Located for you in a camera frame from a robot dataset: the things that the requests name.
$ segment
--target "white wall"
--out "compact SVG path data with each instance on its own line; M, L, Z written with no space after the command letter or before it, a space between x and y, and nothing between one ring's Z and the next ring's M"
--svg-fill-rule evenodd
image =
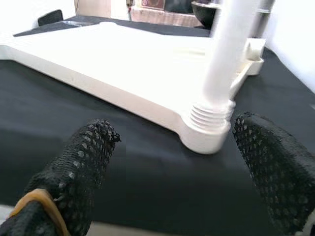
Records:
M0 33L31 30L39 17L57 9L65 19L75 16L73 0L0 0Z
M266 46L315 93L315 0L276 0Z

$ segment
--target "black mat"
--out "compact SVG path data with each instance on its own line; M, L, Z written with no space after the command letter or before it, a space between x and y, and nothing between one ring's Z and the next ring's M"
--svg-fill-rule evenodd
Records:
M164 34L207 34L117 22ZM263 57L260 75L249 77L236 96L235 115L264 115L315 152L315 95L271 51ZM97 194L95 220L186 235L276 234L231 133L219 153L201 156L176 134L15 62L0 61L0 79L0 204L15 204L31 175L87 119L107 118L122 142Z

